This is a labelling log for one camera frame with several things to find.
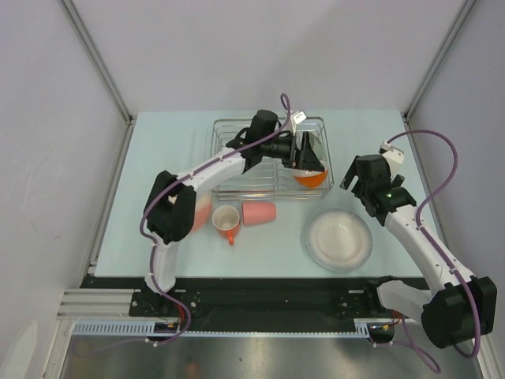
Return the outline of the white and orange bowl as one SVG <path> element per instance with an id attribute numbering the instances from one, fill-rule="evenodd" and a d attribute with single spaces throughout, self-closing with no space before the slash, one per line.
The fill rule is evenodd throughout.
<path id="1" fill-rule="evenodd" d="M 328 175 L 328 169 L 324 171 L 300 171 L 294 174 L 294 179 L 298 184 L 309 189 L 320 186 Z"/>

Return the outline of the pink plastic cup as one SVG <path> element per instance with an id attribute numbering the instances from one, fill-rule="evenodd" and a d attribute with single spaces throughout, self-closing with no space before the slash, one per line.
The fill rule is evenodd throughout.
<path id="1" fill-rule="evenodd" d="M 241 203 L 241 210 L 245 226 L 269 223 L 277 216 L 276 206 L 271 202 L 244 201 Z"/>

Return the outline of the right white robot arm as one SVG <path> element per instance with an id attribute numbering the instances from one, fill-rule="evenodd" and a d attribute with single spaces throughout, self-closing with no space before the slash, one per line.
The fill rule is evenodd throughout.
<path id="1" fill-rule="evenodd" d="M 497 287 L 463 265 L 421 220 L 416 201 L 402 187 L 404 178 L 391 171 L 402 161 L 387 152 L 356 156 L 340 186 L 401 243 L 428 288 L 419 290 L 393 276 L 371 280 L 365 310 L 374 317 L 399 312 L 420 323 L 438 348 L 470 340 L 478 347 L 494 327 Z"/>

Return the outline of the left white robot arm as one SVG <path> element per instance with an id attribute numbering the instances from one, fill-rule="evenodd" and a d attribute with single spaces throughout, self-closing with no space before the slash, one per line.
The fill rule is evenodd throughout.
<path id="1" fill-rule="evenodd" d="M 287 169 L 324 171 L 309 134 L 297 129 L 306 119 L 302 111 L 284 122 L 272 111 L 257 111 L 249 126 L 201 165 L 180 174 L 162 171 L 156 176 L 139 226 L 152 245 L 145 283 L 151 290 L 146 304 L 155 314 L 163 316 L 173 309 L 174 296 L 169 291 L 176 282 L 179 243 L 193 229 L 196 203 L 203 194 L 244 174 L 263 158 L 277 159 Z"/>

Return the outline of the metal wire dish rack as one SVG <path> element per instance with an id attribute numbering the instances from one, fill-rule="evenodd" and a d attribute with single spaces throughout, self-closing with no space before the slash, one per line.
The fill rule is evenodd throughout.
<path id="1" fill-rule="evenodd" d="M 299 124 L 297 144 L 301 143 L 304 132 L 311 134 L 311 146 L 327 170 L 327 176 L 319 186 L 303 186 L 295 179 L 295 170 L 284 167 L 280 159 L 265 157 L 244 174 L 216 186 L 212 194 L 220 201 L 272 201 L 281 198 L 304 200 L 325 197 L 333 188 L 335 180 L 324 120 L 321 117 L 309 117 Z"/>

